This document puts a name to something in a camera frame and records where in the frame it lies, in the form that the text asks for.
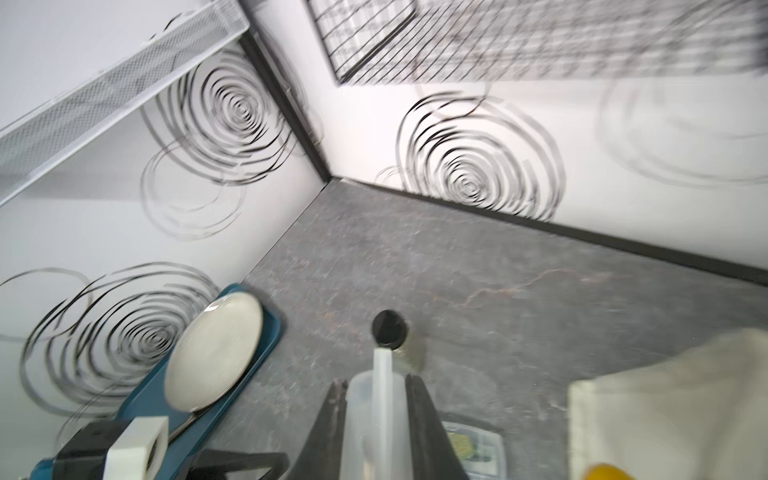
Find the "clear compass case cream label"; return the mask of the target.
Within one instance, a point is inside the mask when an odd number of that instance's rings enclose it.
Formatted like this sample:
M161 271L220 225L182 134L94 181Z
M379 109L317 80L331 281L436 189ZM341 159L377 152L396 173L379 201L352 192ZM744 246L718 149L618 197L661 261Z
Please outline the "clear compass case cream label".
M376 348L373 368L355 375L346 393L341 479L413 477L405 377L392 351Z

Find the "clear compass case green label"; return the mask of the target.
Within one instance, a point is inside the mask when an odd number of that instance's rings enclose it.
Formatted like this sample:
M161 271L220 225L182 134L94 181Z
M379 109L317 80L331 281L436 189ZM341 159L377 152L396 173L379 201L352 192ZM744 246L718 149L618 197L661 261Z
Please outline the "clear compass case green label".
M465 473L473 480L504 480L507 462L503 438L477 426L442 421L454 453Z

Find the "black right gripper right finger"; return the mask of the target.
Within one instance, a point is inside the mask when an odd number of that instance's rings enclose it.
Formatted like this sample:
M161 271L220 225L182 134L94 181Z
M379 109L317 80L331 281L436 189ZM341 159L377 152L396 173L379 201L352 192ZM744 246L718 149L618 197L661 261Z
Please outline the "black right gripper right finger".
M468 480L424 381L405 377L413 478Z

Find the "cream canvas bag yellow handles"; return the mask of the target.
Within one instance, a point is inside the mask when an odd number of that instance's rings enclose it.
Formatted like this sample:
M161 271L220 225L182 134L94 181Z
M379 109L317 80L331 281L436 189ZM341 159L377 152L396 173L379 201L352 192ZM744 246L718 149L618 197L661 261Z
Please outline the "cream canvas bag yellow handles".
M767 333L720 334L653 365L568 388L568 465L632 479L767 476Z

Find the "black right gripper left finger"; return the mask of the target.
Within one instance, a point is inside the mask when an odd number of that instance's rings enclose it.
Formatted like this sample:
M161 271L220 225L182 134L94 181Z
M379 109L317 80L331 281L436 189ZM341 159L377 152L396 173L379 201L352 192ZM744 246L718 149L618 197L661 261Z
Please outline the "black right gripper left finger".
M339 479L347 391L347 380L335 379L331 383L288 479Z

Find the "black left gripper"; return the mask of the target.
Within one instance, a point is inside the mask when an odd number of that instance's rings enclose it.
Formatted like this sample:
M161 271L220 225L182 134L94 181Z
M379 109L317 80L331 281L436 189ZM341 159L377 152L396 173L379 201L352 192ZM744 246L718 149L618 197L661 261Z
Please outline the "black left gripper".
M132 420L98 421L81 428L53 458L55 479L103 479L109 448ZM169 471L163 476L161 470ZM284 453L242 453L201 450L174 458L168 449L155 479L226 479L230 473L261 471L264 479L278 479L287 471Z

